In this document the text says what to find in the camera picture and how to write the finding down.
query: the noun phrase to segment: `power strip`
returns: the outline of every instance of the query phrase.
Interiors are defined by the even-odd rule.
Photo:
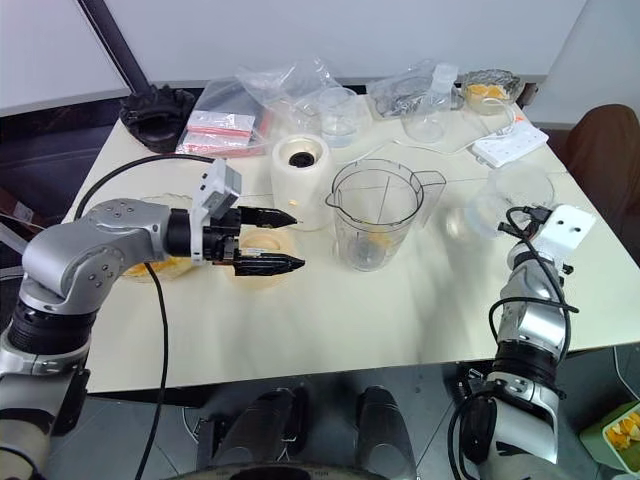
[[[471,146],[471,152],[481,162],[498,168],[533,152],[547,143],[547,140],[549,136],[546,133],[529,122],[520,121],[516,122],[506,137],[497,137],[494,134],[476,141]]]

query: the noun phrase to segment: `green container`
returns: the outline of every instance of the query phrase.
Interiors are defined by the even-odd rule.
[[[606,431],[632,412],[640,413],[640,402],[625,403],[580,434],[580,440],[596,462],[623,470],[640,478],[640,442],[618,452],[609,442]]]

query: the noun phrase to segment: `brown chair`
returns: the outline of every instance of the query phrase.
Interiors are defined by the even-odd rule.
[[[589,111],[562,161],[640,265],[640,123],[624,105]]]

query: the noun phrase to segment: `plastic bag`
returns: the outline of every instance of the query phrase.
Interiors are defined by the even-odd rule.
[[[262,155],[270,145],[272,114],[238,81],[207,84],[193,107],[176,152],[204,156]]]
[[[282,118],[293,130],[319,133],[319,95],[340,87],[318,58],[262,72],[241,68],[236,78],[263,107]]]
[[[422,60],[406,72],[367,84],[374,110],[382,118],[395,118],[414,111],[429,90],[438,62]]]

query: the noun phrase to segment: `gray floor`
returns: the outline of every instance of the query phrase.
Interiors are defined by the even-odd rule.
[[[623,374],[640,387],[640,349],[619,349]],[[351,464],[356,430],[355,400],[368,385],[384,385],[395,396],[405,417],[422,480],[453,478],[446,456],[446,429],[452,401],[443,383],[450,367],[416,366],[327,375],[287,377],[222,385],[201,410],[187,410],[191,428],[209,413],[235,414],[261,393],[275,387],[305,385],[312,399],[313,425],[307,447],[297,457],[334,464]],[[580,372],[590,372],[581,384]],[[628,400],[617,382],[611,349],[567,360],[558,383],[567,393],[562,404],[559,464],[577,479],[609,480],[620,472],[598,466],[582,447],[576,432],[585,421],[606,413],[609,404]],[[144,448],[153,416],[150,404],[91,398],[78,427],[55,439],[46,476],[49,480],[131,478]],[[187,434],[182,410],[163,409],[158,436],[144,478],[166,478],[193,470],[196,444]]]

